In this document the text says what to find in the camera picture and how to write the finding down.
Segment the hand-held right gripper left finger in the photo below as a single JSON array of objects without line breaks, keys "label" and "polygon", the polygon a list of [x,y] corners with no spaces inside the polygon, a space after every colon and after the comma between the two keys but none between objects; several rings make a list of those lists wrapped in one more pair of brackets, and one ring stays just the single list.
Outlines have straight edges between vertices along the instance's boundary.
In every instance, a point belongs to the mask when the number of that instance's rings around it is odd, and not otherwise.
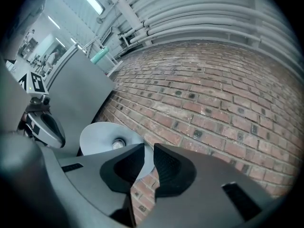
[{"label": "hand-held right gripper left finger", "polygon": [[95,208],[125,226],[135,226],[131,188],[144,165],[143,143],[107,152],[60,159],[76,190]]}]

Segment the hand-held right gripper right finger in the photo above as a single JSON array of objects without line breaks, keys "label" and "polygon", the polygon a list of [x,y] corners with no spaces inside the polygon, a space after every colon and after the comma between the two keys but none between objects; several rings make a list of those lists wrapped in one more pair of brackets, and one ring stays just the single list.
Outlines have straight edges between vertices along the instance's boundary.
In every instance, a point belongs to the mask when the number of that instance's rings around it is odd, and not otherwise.
[{"label": "hand-held right gripper right finger", "polygon": [[155,206],[142,228],[258,228],[282,204],[214,156],[155,144]]}]

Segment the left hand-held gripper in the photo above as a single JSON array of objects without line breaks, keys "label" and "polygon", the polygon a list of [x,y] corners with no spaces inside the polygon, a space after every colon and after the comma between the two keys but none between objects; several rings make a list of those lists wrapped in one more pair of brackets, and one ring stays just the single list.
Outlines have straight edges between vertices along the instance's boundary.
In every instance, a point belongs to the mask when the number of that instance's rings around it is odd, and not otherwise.
[{"label": "left hand-held gripper", "polygon": [[[28,71],[18,83],[31,98],[26,113],[49,110],[50,97],[41,75]],[[52,115],[27,115],[26,124],[40,142],[57,149],[64,147],[66,138],[63,127]]]}]

